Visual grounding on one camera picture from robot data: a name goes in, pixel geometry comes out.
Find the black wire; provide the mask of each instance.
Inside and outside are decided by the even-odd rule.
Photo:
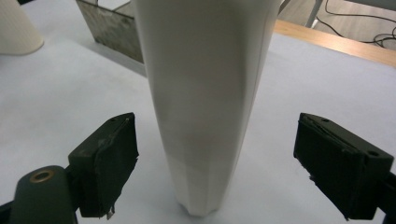
[[[325,11],[331,15],[334,16],[353,16],[353,17],[371,17],[371,18],[376,18],[376,19],[380,19],[380,20],[385,20],[385,21],[392,21],[395,22],[394,20],[388,19],[388,18],[384,18],[384,17],[377,17],[377,16],[372,16],[372,15],[363,15],[363,14],[342,14],[342,13],[334,13],[334,12],[330,12],[327,7],[328,7],[328,3],[329,0],[326,1],[326,5],[325,5]],[[324,25],[326,25],[327,27],[329,27],[330,29],[332,29],[337,35],[344,37],[343,35],[341,35],[339,32],[337,32],[332,26],[330,26],[329,23],[326,23],[324,21],[322,21],[319,17],[317,17],[317,20],[320,21],[321,23],[323,23]],[[365,43],[365,44],[377,44],[378,46],[380,46],[381,48],[385,48],[384,46],[384,41],[386,40],[396,40],[396,27],[392,30],[391,34],[379,34],[376,35],[373,38],[373,41],[360,41],[361,43]]]

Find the black cable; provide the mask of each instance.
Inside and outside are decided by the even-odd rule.
[[[334,12],[330,12],[328,10],[328,3],[329,0],[326,1],[326,5],[325,5],[325,11],[331,15],[335,15],[335,16],[353,16],[353,17],[370,17],[370,18],[376,18],[376,19],[380,19],[380,20],[385,20],[385,21],[392,21],[395,22],[394,20],[388,19],[388,18],[384,18],[384,17],[377,17],[377,16],[372,16],[372,15],[363,15],[363,14],[342,14],[342,13],[334,13]],[[321,23],[323,23],[324,25],[326,25],[327,27],[329,27],[330,29],[332,29],[337,35],[344,37],[343,35],[341,35],[339,32],[337,32],[332,26],[330,26],[329,23],[326,23],[324,21],[322,21],[319,17],[317,17],[317,20],[320,21]],[[380,35],[376,35],[373,38],[373,41],[360,41],[361,43],[365,43],[365,44],[377,44],[379,47],[381,48],[385,48],[384,46],[384,41],[386,40],[396,40],[396,27],[392,30],[391,34],[380,34]]]

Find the metal leg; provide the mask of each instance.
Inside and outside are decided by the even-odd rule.
[[[312,24],[314,23],[315,17],[318,15],[318,11],[320,9],[322,2],[323,0],[316,0],[314,8],[312,8],[311,15],[309,15],[309,19],[305,27],[309,27],[309,28],[312,27]]]

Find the white table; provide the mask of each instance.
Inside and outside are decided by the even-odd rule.
[[[229,195],[218,212],[190,217],[174,197],[142,64],[95,44],[74,1],[23,8],[45,45],[27,56],[0,56],[0,204],[13,199],[23,175],[66,167],[81,141],[129,111],[140,158],[108,223],[347,223],[292,156],[301,112],[396,155],[394,67],[274,35]],[[349,223],[381,223],[383,216]]]

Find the beige object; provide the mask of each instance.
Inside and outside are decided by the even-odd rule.
[[[44,44],[16,0],[0,1],[0,54],[27,54]]]

